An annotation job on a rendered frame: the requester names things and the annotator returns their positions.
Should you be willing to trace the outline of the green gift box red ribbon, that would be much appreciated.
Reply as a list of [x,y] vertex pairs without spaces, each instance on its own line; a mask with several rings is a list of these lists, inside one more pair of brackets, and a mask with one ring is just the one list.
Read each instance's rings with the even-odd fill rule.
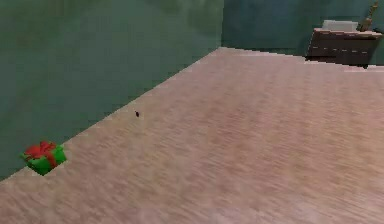
[[67,160],[64,147],[54,142],[41,141],[27,148],[21,158],[39,175],[46,175]]

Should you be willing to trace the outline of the dark brown chest of drawers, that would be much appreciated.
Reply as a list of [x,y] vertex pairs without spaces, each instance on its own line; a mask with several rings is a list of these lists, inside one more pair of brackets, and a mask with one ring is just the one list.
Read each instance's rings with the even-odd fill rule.
[[306,60],[367,68],[383,35],[373,31],[313,30]]

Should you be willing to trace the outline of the pale grey box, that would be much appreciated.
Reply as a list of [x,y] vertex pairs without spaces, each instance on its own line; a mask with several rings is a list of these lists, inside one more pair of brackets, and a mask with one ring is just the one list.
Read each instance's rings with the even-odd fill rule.
[[358,23],[354,21],[324,20],[322,28],[330,31],[354,32]]

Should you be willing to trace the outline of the brown tall figurine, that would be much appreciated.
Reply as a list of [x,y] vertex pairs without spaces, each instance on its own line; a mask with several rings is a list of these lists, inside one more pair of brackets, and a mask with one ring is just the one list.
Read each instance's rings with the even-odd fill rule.
[[370,5],[368,11],[365,13],[364,18],[358,23],[357,31],[366,32],[372,25],[373,14],[378,9],[379,0],[374,0]]

